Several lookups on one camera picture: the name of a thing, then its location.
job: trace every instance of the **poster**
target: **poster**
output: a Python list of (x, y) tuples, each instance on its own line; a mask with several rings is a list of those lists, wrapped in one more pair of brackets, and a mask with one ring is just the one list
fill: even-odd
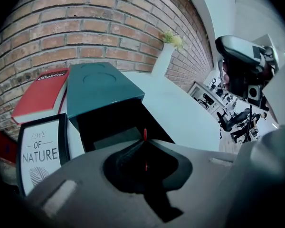
[(59, 120), (26, 127), (20, 152), (20, 174), (25, 195), (61, 167), (58, 148)]

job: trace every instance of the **framed poster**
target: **framed poster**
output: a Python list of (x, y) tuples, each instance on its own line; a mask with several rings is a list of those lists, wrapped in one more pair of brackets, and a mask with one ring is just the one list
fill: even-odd
[(18, 187), (23, 196), (69, 160), (66, 114), (21, 125), (16, 166)]

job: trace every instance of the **picture frame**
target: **picture frame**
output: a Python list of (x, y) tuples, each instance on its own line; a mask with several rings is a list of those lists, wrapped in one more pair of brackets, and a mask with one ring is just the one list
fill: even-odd
[(20, 194), (27, 196), (40, 181), (69, 160), (65, 113), (23, 123), (16, 157)]

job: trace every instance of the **teal box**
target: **teal box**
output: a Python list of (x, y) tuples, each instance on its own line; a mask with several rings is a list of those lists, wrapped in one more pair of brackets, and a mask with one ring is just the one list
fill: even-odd
[(110, 63), (73, 65), (67, 86), (67, 117), (79, 130), (76, 117), (130, 99), (144, 92)]

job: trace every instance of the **red book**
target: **red book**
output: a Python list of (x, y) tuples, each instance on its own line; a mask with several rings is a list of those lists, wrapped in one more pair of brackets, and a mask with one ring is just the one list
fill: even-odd
[(41, 74), (26, 90), (13, 111), (17, 123), (26, 123), (58, 114), (66, 91), (68, 68)]

